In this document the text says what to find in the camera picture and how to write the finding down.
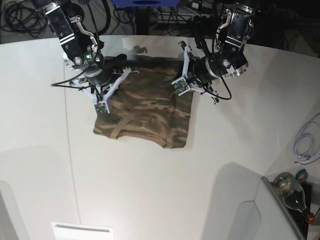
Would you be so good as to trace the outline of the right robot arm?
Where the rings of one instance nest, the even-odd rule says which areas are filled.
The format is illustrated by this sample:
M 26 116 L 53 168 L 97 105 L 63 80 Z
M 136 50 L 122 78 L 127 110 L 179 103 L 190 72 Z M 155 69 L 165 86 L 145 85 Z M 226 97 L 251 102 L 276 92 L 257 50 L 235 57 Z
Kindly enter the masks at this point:
M 53 83 L 53 87 L 83 91 L 92 100 L 96 113 L 111 112 L 111 96 L 120 84 L 134 73 L 124 66 L 127 55 L 119 54 L 107 59 L 101 50 L 98 30 L 89 31 L 83 25 L 83 9 L 70 0 L 33 0 L 36 11 L 43 11 L 51 31 L 58 37 L 64 58 L 76 76 Z

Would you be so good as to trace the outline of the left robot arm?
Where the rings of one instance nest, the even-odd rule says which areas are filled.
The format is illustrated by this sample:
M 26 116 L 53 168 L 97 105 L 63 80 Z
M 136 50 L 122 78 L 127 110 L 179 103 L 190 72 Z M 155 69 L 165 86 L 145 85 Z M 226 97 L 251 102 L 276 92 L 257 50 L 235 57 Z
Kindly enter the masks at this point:
M 190 45 L 180 41 L 183 49 L 183 68 L 180 77 L 172 81 L 178 96 L 188 92 L 198 92 L 210 96 L 214 103 L 224 97 L 213 89 L 213 82 L 225 83 L 246 72 L 249 64 L 244 55 L 247 41 L 254 34 L 252 16 L 256 5 L 251 0 L 236 0 L 233 8 L 225 10 L 225 16 L 217 23 L 212 36 L 212 47 L 205 40 L 204 23 L 206 18 L 193 21 L 196 47 L 204 53 L 203 57 L 194 55 Z

